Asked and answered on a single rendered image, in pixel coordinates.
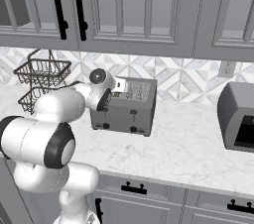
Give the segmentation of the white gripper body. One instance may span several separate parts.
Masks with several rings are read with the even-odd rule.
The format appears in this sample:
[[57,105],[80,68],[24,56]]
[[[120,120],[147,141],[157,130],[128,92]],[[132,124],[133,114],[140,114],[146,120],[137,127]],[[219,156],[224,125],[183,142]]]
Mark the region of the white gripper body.
[[128,91],[128,82],[124,78],[115,77],[115,87],[113,88],[114,92],[127,92]]

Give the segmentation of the grey drawer front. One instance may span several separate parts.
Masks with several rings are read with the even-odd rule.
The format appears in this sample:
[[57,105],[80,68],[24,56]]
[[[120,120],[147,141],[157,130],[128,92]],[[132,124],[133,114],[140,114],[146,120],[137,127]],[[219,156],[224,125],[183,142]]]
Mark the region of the grey drawer front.
[[[141,183],[144,184],[147,189],[147,194],[138,194],[127,191],[122,191],[121,186],[127,181],[131,182],[132,186],[138,187]],[[175,187],[172,185],[158,184],[148,181],[136,180],[131,178],[123,178],[112,175],[103,174],[100,177],[100,182],[98,185],[100,190],[119,192],[126,195],[140,196],[149,199],[156,199],[159,201],[171,202],[176,204],[181,204],[184,201],[185,190],[181,187]]]
[[188,192],[186,206],[214,210],[227,214],[232,213],[236,215],[251,216],[254,218],[254,214],[228,210],[227,204],[231,199],[234,199],[237,205],[245,205],[247,202],[251,202],[252,206],[254,207],[254,199],[241,198],[232,195],[218,194],[206,191],[197,191],[192,189],[190,189]]

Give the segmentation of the grey toaster oven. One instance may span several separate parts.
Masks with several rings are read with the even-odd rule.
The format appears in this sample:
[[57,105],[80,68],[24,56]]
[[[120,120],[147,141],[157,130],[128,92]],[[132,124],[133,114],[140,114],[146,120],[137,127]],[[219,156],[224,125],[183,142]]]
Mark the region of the grey toaster oven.
[[218,98],[217,119],[227,150],[254,153],[254,83],[228,82]]

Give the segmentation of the grey wall cupboard door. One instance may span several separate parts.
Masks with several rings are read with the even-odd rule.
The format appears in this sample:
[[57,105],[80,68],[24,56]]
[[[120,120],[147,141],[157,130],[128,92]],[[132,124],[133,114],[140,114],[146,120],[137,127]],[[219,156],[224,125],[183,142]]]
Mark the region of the grey wall cupboard door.
[[82,52],[192,57],[199,0],[82,0]]
[[254,0],[200,0],[194,57],[254,62]]
[[66,39],[59,30],[55,0],[0,0],[0,47],[76,51],[71,0],[62,0],[68,23]]

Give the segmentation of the grey two-slot toaster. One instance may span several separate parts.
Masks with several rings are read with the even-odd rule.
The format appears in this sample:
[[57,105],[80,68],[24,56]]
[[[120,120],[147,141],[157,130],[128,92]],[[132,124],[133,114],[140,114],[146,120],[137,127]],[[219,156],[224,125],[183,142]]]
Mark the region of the grey two-slot toaster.
[[[112,98],[106,111],[90,111],[93,130],[151,135],[157,101],[157,80],[125,77],[130,84],[128,99]],[[130,110],[138,111],[137,115]]]

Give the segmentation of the white wall socket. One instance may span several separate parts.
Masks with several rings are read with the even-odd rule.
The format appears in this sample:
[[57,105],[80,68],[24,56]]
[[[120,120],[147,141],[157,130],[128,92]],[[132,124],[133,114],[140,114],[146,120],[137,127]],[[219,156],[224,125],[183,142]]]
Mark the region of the white wall socket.
[[235,61],[223,61],[220,65],[218,76],[231,78],[234,75],[236,62]]

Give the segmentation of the grey base cupboard door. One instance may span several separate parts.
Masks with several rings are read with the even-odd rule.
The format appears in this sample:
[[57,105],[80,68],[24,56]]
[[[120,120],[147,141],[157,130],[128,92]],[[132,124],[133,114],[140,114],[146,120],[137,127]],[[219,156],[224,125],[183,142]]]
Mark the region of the grey base cupboard door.
[[186,206],[182,224],[254,224],[254,218]]
[[103,224],[179,224],[182,208],[162,203],[141,203],[112,197],[101,198]]

